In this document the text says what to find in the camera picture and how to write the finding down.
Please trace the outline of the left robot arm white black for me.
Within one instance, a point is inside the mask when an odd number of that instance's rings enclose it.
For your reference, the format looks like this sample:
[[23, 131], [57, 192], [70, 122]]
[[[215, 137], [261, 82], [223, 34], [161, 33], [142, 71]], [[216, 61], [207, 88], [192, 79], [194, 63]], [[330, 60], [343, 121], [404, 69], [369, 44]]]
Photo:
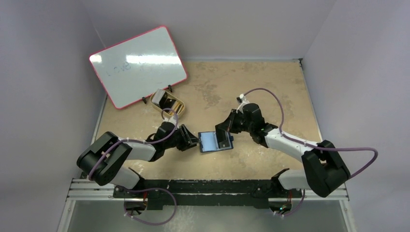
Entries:
[[157, 131], [144, 141], [120, 138], [108, 131], [78, 157], [76, 165], [99, 186], [122, 186], [131, 197], [137, 198], [144, 193], [143, 178], [136, 171], [124, 167], [126, 160], [154, 162], [167, 149], [185, 151], [196, 147], [199, 142], [199, 138], [185, 125], [169, 121], [163, 121]]

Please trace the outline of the blue leather card holder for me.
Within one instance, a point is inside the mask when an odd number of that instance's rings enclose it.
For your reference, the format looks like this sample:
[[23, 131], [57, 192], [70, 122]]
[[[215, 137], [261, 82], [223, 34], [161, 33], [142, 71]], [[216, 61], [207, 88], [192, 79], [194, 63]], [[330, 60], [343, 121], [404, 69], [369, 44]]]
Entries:
[[219, 147], [217, 136], [215, 131], [204, 131], [198, 133], [198, 138], [200, 140], [200, 152], [218, 152], [223, 150], [230, 150], [234, 148], [233, 141], [234, 138], [229, 132], [225, 132], [225, 138], [228, 139], [228, 144], [226, 146]]

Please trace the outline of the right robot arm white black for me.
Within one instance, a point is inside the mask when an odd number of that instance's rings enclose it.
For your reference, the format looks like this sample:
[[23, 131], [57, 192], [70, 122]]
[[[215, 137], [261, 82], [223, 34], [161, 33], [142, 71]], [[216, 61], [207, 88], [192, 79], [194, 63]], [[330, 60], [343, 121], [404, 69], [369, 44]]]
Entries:
[[324, 198], [351, 177], [333, 143], [324, 140], [313, 147], [297, 143], [297, 137], [281, 133], [278, 126], [266, 122], [255, 103], [231, 110], [215, 130], [219, 148], [227, 143], [226, 133], [247, 132], [255, 143], [278, 150], [303, 164], [300, 170], [283, 169], [271, 178], [271, 190], [276, 196], [282, 197], [291, 189], [309, 189]]

